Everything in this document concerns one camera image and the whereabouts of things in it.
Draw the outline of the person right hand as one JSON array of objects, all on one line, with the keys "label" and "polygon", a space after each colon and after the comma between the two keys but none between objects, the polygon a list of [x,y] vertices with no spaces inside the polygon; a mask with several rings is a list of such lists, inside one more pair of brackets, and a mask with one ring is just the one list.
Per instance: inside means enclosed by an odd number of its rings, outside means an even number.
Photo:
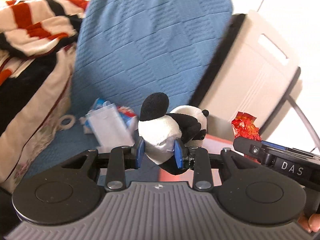
[{"label": "person right hand", "polygon": [[298,219],[298,223],[308,233],[319,232],[320,229],[320,214],[312,214],[309,218],[302,213]]}]

